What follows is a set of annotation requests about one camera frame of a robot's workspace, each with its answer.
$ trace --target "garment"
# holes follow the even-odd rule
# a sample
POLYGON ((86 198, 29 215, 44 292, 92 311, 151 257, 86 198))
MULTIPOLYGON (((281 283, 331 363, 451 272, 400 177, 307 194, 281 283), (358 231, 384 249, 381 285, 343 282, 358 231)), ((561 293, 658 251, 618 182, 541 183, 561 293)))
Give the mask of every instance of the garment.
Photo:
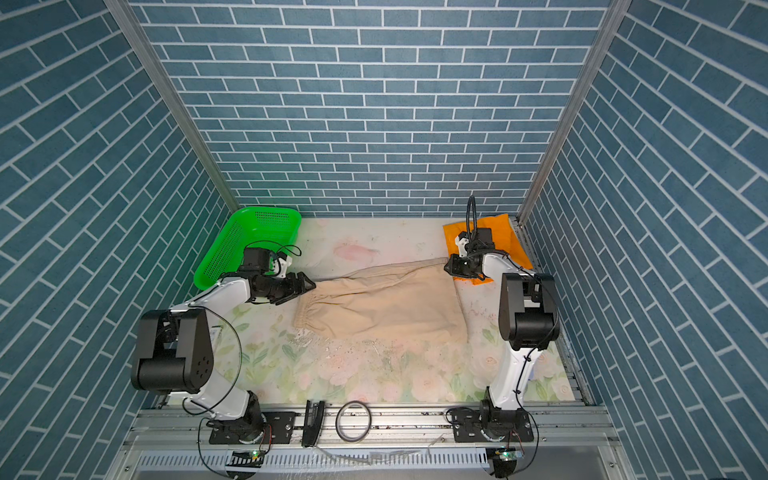
POLYGON ((293 325, 334 339, 467 342, 446 258, 374 266, 299 297, 293 325))
MULTIPOLYGON (((533 264, 528 259, 528 255, 525 254, 520 240, 515 236, 515 232, 509 224, 509 215, 498 215, 497 217, 483 217, 478 220, 478 228, 490 228, 493 235, 493 243, 498 250, 504 250, 509 253, 509 257, 513 262, 522 266, 523 268, 533 268, 533 264)), ((456 237, 467 230, 466 222, 452 223, 445 225, 443 228, 445 232, 445 245, 448 247, 448 255, 451 253, 458 253, 458 247, 456 246, 456 237)), ((478 280, 472 279, 473 285, 479 285, 480 283, 490 283, 492 279, 478 280)))

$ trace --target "green plastic basket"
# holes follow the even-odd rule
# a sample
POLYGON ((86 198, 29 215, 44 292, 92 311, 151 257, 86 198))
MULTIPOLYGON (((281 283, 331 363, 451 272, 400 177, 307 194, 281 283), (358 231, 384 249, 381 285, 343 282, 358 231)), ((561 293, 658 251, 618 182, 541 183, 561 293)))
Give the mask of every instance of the green plastic basket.
POLYGON ((218 237, 194 273, 194 284, 200 290, 211 288, 222 273, 234 272, 243 262, 243 249, 253 247, 277 251, 280 245, 292 245, 299 234, 301 214, 290 208, 241 208, 224 224, 218 237))

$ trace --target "orange cloth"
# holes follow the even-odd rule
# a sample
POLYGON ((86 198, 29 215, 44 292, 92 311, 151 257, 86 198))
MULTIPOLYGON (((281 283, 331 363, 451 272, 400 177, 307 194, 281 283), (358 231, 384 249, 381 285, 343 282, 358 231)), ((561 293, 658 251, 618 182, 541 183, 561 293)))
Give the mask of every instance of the orange cloth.
MULTIPOLYGON (((528 255, 523 251, 520 240, 518 240, 509 224, 509 215, 504 214, 497 217, 481 218, 478 220, 478 228, 490 228, 491 233, 493 234, 493 243, 495 243, 497 250, 504 250, 509 253, 509 257, 512 258, 512 261, 523 268, 533 268, 533 264, 528 259, 528 255)), ((461 232, 467 230, 467 223, 465 221, 461 223, 451 223, 450 225, 443 226, 442 229, 445 232, 445 245, 448 247, 448 255, 451 253, 458 253, 458 246, 456 246, 455 240, 461 232)), ((493 281, 492 279, 483 281, 476 278, 471 280, 473 285, 493 281)))

